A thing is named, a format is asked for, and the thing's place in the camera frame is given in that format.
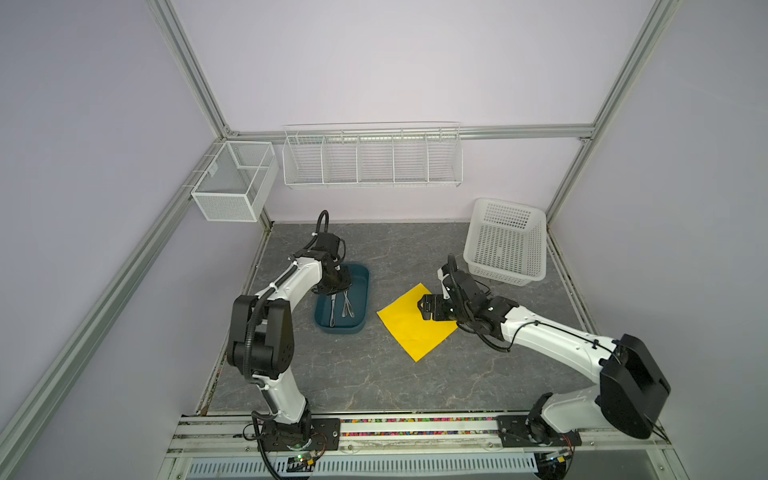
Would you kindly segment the white mesh wall box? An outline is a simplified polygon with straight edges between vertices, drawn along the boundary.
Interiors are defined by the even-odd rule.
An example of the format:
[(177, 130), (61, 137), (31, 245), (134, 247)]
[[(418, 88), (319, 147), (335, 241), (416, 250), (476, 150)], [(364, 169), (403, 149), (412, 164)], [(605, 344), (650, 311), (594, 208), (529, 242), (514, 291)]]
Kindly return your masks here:
[(278, 172), (271, 142), (224, 141), (192, 198), (207, 221), (258, 222)]

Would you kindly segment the teal plastic tray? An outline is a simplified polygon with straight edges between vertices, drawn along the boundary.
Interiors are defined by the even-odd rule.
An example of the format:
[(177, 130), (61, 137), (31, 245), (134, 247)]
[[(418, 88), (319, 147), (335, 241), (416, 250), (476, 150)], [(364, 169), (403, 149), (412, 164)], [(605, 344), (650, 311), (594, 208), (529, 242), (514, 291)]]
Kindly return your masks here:
[(369, 269), (361, 264), (348, 264), (351, 286), (335, 296), (318, 297), (315, 324), (325, 333), (351, 335), (366, 324), (369, 297)]

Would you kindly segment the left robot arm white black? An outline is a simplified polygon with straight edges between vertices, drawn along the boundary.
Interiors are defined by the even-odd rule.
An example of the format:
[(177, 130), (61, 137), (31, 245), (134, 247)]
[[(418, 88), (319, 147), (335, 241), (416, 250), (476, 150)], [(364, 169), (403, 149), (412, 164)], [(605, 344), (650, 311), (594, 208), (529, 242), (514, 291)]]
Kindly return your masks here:
[(232, 306), (227, 361), (262, 393), (269, 407), (262, 417), (282, 425), (298, 425), (309, 415), (291, 371), (293, 310), (308, 293), (332, 296), (352, 284), (343, 264), (345, 242), (329, 224), (329, 212), (321, 211), (309, 242), (290, 257), (280, 276), (254, 295), (237, 297)]

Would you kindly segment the yellow paper napkin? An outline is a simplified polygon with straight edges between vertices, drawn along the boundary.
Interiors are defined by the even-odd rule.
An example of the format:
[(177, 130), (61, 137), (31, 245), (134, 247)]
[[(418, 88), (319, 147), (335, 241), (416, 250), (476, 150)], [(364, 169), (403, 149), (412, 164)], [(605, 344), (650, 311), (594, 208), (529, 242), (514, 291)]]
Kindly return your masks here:
[(419, 283), (377, 312), (386, 329), (414, 362), (419, 362), (458, 329), (452, 322), (423, 319), (417, 303), (428, 294), (430, 291)]

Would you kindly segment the white plastic perforated basket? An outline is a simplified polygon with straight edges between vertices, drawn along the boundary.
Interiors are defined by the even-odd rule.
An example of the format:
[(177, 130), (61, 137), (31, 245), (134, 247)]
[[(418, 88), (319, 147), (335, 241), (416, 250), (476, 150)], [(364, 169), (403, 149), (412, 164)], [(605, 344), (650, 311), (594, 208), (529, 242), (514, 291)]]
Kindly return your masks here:
[(525, 286), (546, 277), (546, 216), (527, 205), (475, 201), (463, 258), (472, 275)]

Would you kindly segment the silver fork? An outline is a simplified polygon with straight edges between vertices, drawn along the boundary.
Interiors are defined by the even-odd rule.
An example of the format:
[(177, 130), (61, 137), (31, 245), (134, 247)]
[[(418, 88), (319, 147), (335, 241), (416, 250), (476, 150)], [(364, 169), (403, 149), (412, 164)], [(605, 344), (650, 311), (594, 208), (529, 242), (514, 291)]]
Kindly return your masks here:
[(355, 312), (354, 308), (350, 299), (350, 293), (349, 290), (345, 290), (343, 292), (343, 308), (342, 308), (342, 317), (343, 318), (354, 318)]

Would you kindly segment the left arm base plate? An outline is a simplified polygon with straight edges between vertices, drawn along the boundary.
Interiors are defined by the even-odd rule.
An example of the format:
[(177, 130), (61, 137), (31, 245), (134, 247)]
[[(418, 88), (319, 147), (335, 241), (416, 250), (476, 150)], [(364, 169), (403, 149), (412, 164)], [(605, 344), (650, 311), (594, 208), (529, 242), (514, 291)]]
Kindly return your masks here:
[(304, 419), (290, 425), (269, 420), (259, 425), (258, 440), (268, 452), (336, 451), (340, 439), (337, 417)]

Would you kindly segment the aluminium front rail frame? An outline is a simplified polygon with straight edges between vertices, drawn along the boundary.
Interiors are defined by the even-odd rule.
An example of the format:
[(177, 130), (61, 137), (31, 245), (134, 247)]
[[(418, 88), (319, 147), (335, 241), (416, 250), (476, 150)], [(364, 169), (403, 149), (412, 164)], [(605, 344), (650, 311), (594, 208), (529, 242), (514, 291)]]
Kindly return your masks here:
[(417, 412), (320, 414), (341, 421), (336, 451), (268, 452), (256, 440), (249, 415), (187, 417), (180, 420), (162, 466), (160, 479), (188, 479), (199, 458), (253, 457), (266, 464), (272, 479), (281, 477), (270, 459), (286, 456), (300, 471), (309, 471), (327, 455), (435, 455), (454, 453), (532, 453), (538, 471), (450, 477), (342, 477), (338, 479), (685, 479), (685, 467), (661, 428), (638, 440), (615, 430), (576, 431), (577, 447), (508, 447), (498, 436), (496, 417), (522, 412)]

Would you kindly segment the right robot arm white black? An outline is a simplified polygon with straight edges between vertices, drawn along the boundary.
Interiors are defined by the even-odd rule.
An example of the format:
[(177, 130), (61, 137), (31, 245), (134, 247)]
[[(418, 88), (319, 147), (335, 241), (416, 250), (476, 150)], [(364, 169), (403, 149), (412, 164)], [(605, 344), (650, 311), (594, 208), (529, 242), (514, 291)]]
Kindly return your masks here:
[(613, 339), (547, 319), (481, 288), (453, 256), (437, 276), (441, 293), (417, 302), (424, 320), (452, 322), (498, 352), (531, 349), (591, 381), (588, 388), (537, 399), (525, 420), (534, 443), (550, 444), (584, 429), (612, 428), (641, 440), (655, 434), (671, 386), (641, 339), (629, 334)]

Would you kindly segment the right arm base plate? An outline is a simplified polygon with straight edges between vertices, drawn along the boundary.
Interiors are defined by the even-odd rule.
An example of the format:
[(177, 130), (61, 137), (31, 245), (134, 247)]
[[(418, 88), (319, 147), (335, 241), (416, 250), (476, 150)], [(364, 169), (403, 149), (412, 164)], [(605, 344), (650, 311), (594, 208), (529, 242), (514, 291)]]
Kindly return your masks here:
[(577, 447), (582, 445), (578, 432), (559, 433), (527, 415), (506, 414), (496, 417), (502, 446), (508, 447)]

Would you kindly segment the white vent grille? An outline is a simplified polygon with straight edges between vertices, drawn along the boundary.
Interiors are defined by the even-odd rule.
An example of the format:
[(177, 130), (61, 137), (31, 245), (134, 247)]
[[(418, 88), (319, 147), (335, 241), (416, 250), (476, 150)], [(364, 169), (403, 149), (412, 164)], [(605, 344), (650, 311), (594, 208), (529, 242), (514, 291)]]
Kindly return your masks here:
[[(454, 453), (435, 455), (327, 455), (309, 471), (300, 471), (286, 456), (270, 459), (285, 479), (338, 479), (342, 477), (450, 477), (474, 474), (535, 473), (532, 453)], [(269, 479), (260, 456), (199, 458), (186, 473), (188, 479)]]

